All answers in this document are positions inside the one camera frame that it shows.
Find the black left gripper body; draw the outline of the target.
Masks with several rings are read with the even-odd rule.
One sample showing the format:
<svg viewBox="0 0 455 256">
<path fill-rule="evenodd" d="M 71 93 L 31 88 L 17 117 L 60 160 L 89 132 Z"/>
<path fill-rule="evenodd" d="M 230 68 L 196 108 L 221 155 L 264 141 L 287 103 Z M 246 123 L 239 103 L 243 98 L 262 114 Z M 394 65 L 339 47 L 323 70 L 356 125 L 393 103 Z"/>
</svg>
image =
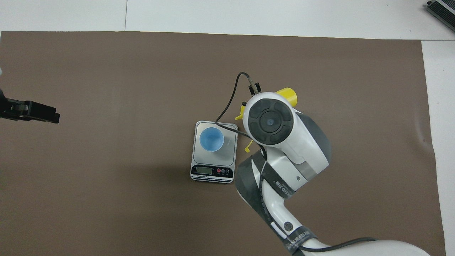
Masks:
<svg viewBox="0 0 455 256">
<path fill-rule="evenodd" d="M 13 121 L 42 121 L 58 124 L 60 114 L 56 108 L 34 101 L 19 101 L 6 98 L 0 91 L 0 117 Z"/>
</svg>

